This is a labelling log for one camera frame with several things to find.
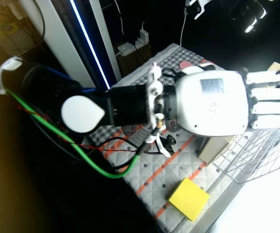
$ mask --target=checkered cloth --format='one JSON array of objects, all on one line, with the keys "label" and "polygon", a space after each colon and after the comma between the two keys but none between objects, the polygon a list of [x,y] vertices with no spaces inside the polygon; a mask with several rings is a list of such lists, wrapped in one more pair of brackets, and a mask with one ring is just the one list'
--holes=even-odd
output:
[{"label": "checkered cloth", "polygon": [[[179,64],[182,61],[189,61],[193,65],[197,65],[206,60],[191,51],[172,44],[136,71],[123,78],[115,86],[146,84],[147,73],[153,62],[156,62],[162,69],[169,67],[178,72],[180,70]],[[168,77],[161,77],[160,81],[164,85],[174,84],[173,79]],[[169,159],[162,154],[141,155],[134,168],[124,176],[124,180],[135,191],[163,231],[176,233],[206,232],[233,199],[232,195],[226,195],[232,184],[232,179],[214,165],[206,166],[203,161],[197,158],[195,151],[199,149],[198,139],[181,129],[176,121],[167,121],[166,127],[167,130],[162,133],[162,136],[171,135],[176,139],[176,144],[173,145],[175,153]],[[90,134],[90,138],[96,144],[100,144],[111,137],[120,136],[128,138],[136,145],[140,145],[151,130],[150,125],[102,126]],[[107,143],[105,148],[134,150],[132,146],[120,140]],[[153,145],[149,151],[157,151],[157,148]],[[132,158],[134,152],[106,151],[103,155],[113,166],[117,166]],[[210,195],[208,202],[195,222],[187,220],[167,202],[167,198],[185,177],[193,180],[196,185]]]}]

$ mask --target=yellow cube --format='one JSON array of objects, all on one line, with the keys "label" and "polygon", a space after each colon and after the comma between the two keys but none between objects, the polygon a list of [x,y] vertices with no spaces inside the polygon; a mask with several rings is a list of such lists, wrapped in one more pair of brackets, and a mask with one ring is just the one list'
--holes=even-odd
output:
[{"label": "yellow cube", "polygon": [[209,195],[188,178],[179,184],[168,201],[189,220],[195,221],[207,202]]}]

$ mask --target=white robotic hand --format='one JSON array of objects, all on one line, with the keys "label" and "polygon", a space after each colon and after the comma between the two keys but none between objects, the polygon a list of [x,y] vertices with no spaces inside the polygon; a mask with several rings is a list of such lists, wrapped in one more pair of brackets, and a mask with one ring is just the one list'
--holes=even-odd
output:
[{"label": "white robotic hand", "polygon": [[176,83],[177,120],[186,130],[226,136],[247,129],[280,128],[280,71],[194,67],[182,72],[188,74]]}]

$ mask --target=gingham fabric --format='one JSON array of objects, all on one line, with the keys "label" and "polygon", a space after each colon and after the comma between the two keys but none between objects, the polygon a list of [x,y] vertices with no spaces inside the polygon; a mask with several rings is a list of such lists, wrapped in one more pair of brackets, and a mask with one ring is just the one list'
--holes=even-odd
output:
[{"label": "gingham fabric", "polygon": [[[145,84],[148,68],[153,62],[157,62],[161,68],[170,67],[178,72],[180,70],[179,64],[182,61],[190,61],[196,65],[206,60],[191,51],[172,44],[154,58],[151,58],[142,67],[123,78],[116,86]],[[163,84],[174,84],[171,78],[161,77],[160,80]],[[172,157],[167,159],[164,155],[143,154],[134,168],[124,177],[124,180],[135,191],[165,232],[189,233],[194,229],[207,229],[215,221],[215,217],[218,217],[218,214],[212,217],[210,221],[206,221],[205,225],[203,224],[204,226],[195,226],[230,186],[232,179],[224,175],[216,166],[205,166],[206,164],[197,158],[195,153],[199,149],[197,138],[181,129],[174,120],[167,121],[166,126],[167,130],[163,132],[163,137],[170,134],[176,139],[176,144],[173,146],[175,153]],[[128,138],[136,145],[140,145],[151,130],[150,125],[103,126],[92,133],[90,137],[96,144],[100,144],[110,137],[121,136]],[[112,141],[106,144],[105,148],[134,150],[132,146],[123,141]],[[156,147],[152,146],[150,151],[156,151]],[[123,164],[132,156],[133,152],[107,151],[104,153],[104,157],[113,166]],[[196,185],[210,195],[208,202],[195,222],[187,220],[167,202],[168,197],[185,177],[193,180]]]}]

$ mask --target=blue light strip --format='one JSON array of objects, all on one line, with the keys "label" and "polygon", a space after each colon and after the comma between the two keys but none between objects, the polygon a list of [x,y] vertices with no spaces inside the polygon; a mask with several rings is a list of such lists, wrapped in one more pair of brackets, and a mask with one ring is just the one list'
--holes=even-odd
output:
[{"label": "blue light strip", "polygon": [[99,62],[99,60],[98,60],[98,57],[97,57],[97,55],[96,55],[96,53],[95,53],[95,50],[93,49],[93,46],[92,46],[91,41],[90,41],[90,39],[89,39],[89,37],[88,37],[88,34],[87,34],[87,31],[86,31],[85,26],[84,26],[84,24],[83,24],[83,21],[82,21],[82,19],[81,19],[81,16],[80,16],[80,14],[78,13],[78,10],[77,10],[76,5],[75,5],[75,3],[74,3],[74,0],[70,0],[70,3],[71,3],[72,8],[73,8],[73,10],[74,10],[74,12],[75,12],[75,15],[76,15],[76,17],[77,17],[78,22],[79,22],[80,25],[81,25],[81,28],[82,28],[83,33],[84,33],[84,35],[85,35],[86,41],[87,41],[87,43],[88,43],[88,45],[89,45],[89,47],[90,47],[90,50],[91,50],[91,52],[92,52],[92,55],[94,56],[94,58],[95,58],[95,60],[96,60],[96,63],[97,63],[97,65],[98,65],[98,67],[99,67],[99,70],[100,70],[100,72],[101,72],[101,75],[102,75],[102,77],[103,77],[103,79],[104,79],[104,81],[105,81],[106,87],[107,87],[108,89],[110,89],[109,83],[108,83],[107,80],[106,80],[105,74],[104,74],[104,72],[103,72],[103,70],[102,70],[102,68],[101,68],[101,65],[100,65],[100,62]]}]

